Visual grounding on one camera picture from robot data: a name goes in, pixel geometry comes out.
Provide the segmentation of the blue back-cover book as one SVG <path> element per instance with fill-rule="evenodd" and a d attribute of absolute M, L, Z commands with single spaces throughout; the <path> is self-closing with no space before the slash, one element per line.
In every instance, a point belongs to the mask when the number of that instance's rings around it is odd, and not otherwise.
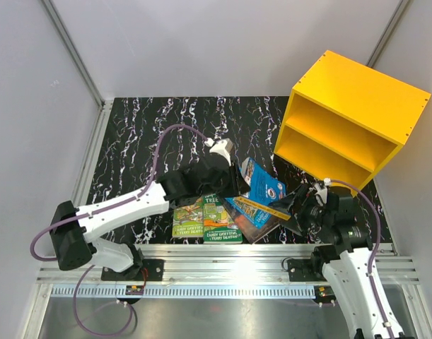
<path fill-rule="evenodd" d="M 241 164 L 241 175 L 250 187 L 244 197 L 251 201 L 268 206 L 286 195 L 284 183 L 268 174 L 251 157 Z"/>

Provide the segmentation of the blue 26-storey treehouse book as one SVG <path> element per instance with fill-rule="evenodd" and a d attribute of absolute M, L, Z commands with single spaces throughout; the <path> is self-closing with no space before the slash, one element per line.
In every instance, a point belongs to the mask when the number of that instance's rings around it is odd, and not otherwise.
<path fill-rule="evenodd" d="M 221 202 L 236 224 L 246 221 L 258 230 L 263 230 L 291 218 L 289 212 L 273 206 L 278 198 L 278 196 L 271 198 L 268 195 L 250 194 L 249 196 L 222 198 Z"/>

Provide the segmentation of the dark tale of two cities book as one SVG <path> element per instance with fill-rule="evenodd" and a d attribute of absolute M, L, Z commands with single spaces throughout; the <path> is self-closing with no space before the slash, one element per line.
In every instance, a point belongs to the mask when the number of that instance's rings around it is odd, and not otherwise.
<path fill-rule="evenodd" d="M 250 244 L 255 244 L 262 238 L 266 237 L 270 232 L 275 230 L 280 223 L 280 219 L 275 216 L 270 216 L 268 221 L 263 226 L 257 228 L 245 215 L 237 211 L 226 200 L 222 201 L 223 207 L 233 219 L 233 222 L 238 226 L 238 229 L 243 233 L 243 236 Z"/>

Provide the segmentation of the green 104-storey treehouse book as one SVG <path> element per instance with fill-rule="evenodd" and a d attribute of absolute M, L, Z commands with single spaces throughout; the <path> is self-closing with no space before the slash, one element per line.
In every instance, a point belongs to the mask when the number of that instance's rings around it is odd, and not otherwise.
<path fill-rule="evenodd" d="M 216 194 L 203 197 L 205 244 L 242 244 L 243 234 Z"/>

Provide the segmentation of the green 65-storey treehouse book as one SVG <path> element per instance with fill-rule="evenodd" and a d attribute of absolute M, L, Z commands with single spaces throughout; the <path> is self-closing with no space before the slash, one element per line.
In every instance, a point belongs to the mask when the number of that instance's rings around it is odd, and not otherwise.
<path fill-rule="evenodd" d="M 203 205 L 202 198 L 198 198 L 193 205 L 174 210 L 172 237 L 204 236 Z"/>

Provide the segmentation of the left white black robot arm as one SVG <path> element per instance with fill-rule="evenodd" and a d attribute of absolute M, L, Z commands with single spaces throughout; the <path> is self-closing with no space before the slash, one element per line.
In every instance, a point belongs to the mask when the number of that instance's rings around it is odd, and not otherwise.
<path fill-rule="evenodd" d="M 57 206 L 49 235 L 59 269 L 75 270 L 86 264 L 103 266 L 135 280 L 144 256 L 132 244 L 118 244 L 102 236 L 118 227 L 190 206 L 201 196 L 234 198 L 250 191 L 234 160 L 211 154 L 180 169 L 166 172 L 145 186 L 102 203 Z"/>

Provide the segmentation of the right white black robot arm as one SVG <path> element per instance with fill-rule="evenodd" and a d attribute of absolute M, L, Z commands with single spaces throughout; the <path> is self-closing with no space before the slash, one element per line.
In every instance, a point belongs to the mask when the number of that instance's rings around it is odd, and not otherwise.
<path fill-rule="evenodd" d="M 406 338 L 388 302 L 375 261 L 380 240 L 359 225 L 352 195 L 340 180 L 301 184 L 269 207 L 289 215 L 285 228 L 304 236 L 318 229 L 323 240 L 308 260 L 281 262 L 290 278 L 310 275 L 329 283 L 351 338 Z"/>

